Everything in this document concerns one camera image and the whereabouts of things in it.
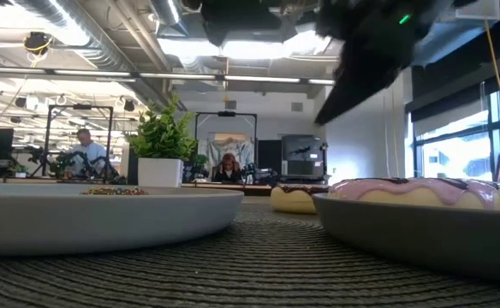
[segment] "chocolate drizzle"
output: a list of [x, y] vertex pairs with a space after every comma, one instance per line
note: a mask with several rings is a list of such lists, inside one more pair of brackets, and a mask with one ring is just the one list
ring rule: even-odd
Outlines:
[[444, 178], [437, 178], [438, 181], [442, 181], [446, 184], [449, 184], [453, 187], [457, 187], [461, 190], [467, 190], [469, 189], [469, 185], [462, 181], [462, 180], [458, 180], [458, 179], [444, 179]]
[[303, 191], [309, 195], [313, 195], [315, 193], [327, 193], [328, 187], [318, 187], [318, 186], [305, 186], [305, 185], [278, 185], [280, 189], [285, 193], [291, 193], [295, 191]]
[[362, 178], [362, 179], [354, 179], [355, 181], [357, 180], [381, 180], [381, 181], [388, 181], [393, 184], [406, 184], [409, 182], [408, 179], [403, 179], [403, 178]]

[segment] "sprinkles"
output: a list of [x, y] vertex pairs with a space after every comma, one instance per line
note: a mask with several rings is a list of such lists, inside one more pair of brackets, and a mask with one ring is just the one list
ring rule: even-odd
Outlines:
[[139, 188], [91, 188], [85, 192], [81, 192], [81, 195], [116, 195], [116, 196], [141, 196], [147, 195], [148, 193]]

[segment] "gray bowl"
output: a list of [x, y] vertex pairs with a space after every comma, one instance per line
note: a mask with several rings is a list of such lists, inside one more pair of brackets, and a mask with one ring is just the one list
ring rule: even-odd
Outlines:
[[0, 184], [0, 255], [105, 252], [191, 240], [230, 225], [243, 197], [217, 189], [147, 187], [146, 196], [80, 195], [91, 187]]
[[331, 235], [378, 255], [500, 281], [500, 211], [373, 204], [313, 195]]

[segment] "white wall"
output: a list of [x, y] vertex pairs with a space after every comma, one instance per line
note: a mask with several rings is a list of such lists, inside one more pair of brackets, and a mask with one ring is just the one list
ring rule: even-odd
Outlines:
[[[305, 93], [268, 92], [265, 95], [254, 92], [180, 92], [180, 99], [192, 112], [218, 112], [225, 110], [223, 98], [237, 101], [237, 113], [258, 115], [258, 139], [280, 139], [284, 134], [311, 134], [317, 132], [313, 125], [314, 100]], [[291, 111], [293, 102], [303, 103], [302, 112]], [[217, 115], [200, 115], [197, 139], [206, 139], [210, 133], [244, 133], [253, 136], [252, 116], [234, 118]], [[194, 121], [189, 126], [194, 134]]]
[[[205, 120], [206, 115], [199, 116], [199, 131], [197, 139], [206, 139], [210, 133], [244, 133], [253, 136], [253, 117], [237, 116], [234, 118], [212, 115]], [[194, 121], [189, 129], [194, 134]], [[258, 116], [258, 139], [280, 139], [283, 134], [315, 134], [315, 126], [311, 118], [290, 119], [280, 117]]]
[[405, 176], [404, 104], [411, 94], [411, 77], [408, 82], [404, 74], [390, 88], [326, 124], [330, 184], [351, 178]]

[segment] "white planter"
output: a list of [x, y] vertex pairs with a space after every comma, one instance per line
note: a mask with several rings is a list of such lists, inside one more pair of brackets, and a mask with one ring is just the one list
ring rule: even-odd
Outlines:
[[181, 159], [138, 158], [138, 186], [180, 187], [182, 168]]

